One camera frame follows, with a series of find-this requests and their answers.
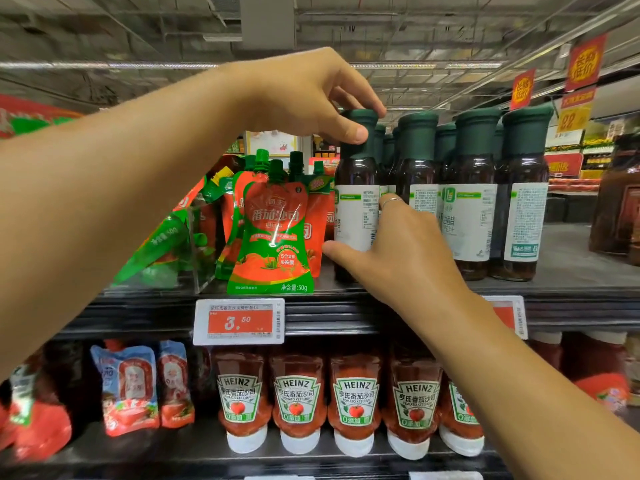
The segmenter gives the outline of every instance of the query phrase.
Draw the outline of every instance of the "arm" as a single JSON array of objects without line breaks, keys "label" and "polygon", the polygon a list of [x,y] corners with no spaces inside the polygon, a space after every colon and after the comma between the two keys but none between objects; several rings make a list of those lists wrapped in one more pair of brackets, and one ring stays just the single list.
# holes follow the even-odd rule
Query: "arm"
[{"label": "arm", "polygon": [[[637,474],[640,435],[538,357],[468,289],[433,215],[389,201],[370,251],[338,242],[324,250],[423,339],[514,475]],[[389,276],[397,278],[389,283]]]},{"label": "arm", "polygon": [[331,49],[231,63],[0,144],[0,377],[73,319],[244,130],[327,133],[384,107]]}]

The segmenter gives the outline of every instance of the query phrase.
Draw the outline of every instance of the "yellow price sign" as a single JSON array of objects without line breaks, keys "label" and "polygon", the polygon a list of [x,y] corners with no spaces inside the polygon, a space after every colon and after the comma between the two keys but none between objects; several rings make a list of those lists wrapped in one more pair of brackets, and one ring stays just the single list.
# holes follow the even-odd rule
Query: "yellow price sign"
[{"label": "yellow price sign", "polygon": [[591,103],[568,107],[560,111],[556,135],[586,128],[591,115]]}]

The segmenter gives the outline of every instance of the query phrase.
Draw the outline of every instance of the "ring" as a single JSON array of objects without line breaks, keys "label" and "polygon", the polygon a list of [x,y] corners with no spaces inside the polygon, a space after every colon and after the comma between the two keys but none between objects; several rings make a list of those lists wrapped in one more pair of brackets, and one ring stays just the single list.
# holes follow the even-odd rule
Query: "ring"
[{"label": "ring", "polygon": [[404,200],[402,200],[400,197],[391,197],[388,201],[384,202],[384,204],[382,204],[382,207],[380,207],[380,210],[384,210],[385,205],[388,204],[389,202],[391,202],[392,200],[399,200],[401,202],[404,202]]}]

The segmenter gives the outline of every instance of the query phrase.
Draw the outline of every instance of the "white bottle cap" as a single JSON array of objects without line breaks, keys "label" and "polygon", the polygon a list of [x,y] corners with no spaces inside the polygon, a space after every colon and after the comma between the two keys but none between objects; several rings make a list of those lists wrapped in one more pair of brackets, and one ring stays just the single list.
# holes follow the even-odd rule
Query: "white bottle cap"
[{"label": "white bottle cap", "polygon": [[422,443],[407,443],[387,430],[387,439],[391,449],[406,460],[421,460],[429,451],[430,438]]},{"label": "white bottle cap", "polygon": [[561,331],[534,331],[529,334],[530,340],[542,342],[543,344],[558,345],[562,342]]},{"label": "white bottle cap", "polygon": [[368,455],[373,448],[373,435],[367,436],[363,440],[350,440],[342,436],[337,429],[334,429],[333,439],[340,451],[353,458]]},{"label": "white bottle cap", "polygon": [[462,456],[478,456],[484,448],[484,436],[469,440],[453,434],[449,428],[443,425],[440,425],[438,431],[444,444]]},{"label": "white bottle cap", "polygon": [[267,425],[265,424],[258,431],[248,436],[234,436],[227,432],[227,443],[234,453],[251,453],[262,446],[267,439]]},{"label": "white bottle cap", "polygon": [[282,440],[282,446],[289,453],[295,455],[304,455],[309,453],[315,448],[320,441],[320,428],[316,429],[313,433],[304,438],[294,438],[287,435],[283,430],[280,430],[280,439]]},{"label": "white bottle cap", "polygon": [[586,331],[587,337],[608,344],[622,345],[627,341],[626,331]]}]

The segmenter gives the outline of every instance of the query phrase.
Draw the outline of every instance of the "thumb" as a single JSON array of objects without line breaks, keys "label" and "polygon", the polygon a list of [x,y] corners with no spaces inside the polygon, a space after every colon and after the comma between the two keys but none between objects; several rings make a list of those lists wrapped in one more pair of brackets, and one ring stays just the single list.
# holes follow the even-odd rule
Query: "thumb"
[{"label": "thumb", "polygon": [[337,241],[326,241],[322,246],[325,256],[345,268],[354,278],[361,282],[361,277],[367,275],[371,256],[362,251],[356,251],[351,246]]},{"label": "thumb", "polygon": [[367,140],[369,132],[364,126],[341,116],[329,101],[327,105],[329,107],[326,117],[321,122],[321,132],[344,143],[363,144]]}]

